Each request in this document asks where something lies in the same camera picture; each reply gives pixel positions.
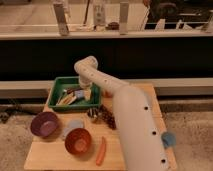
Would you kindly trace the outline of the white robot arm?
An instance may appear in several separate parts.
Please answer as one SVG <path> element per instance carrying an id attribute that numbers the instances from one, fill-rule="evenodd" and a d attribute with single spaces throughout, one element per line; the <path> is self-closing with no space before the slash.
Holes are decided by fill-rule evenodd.
<path id="1" fill-rule="evenodd" d="M 169 171 L 161 134 L 145 92 L 97 67 L 94 56 L 74 64 L 82 88 L 95 83 L 113 95 L 113 114 L 127 171 Z"/>

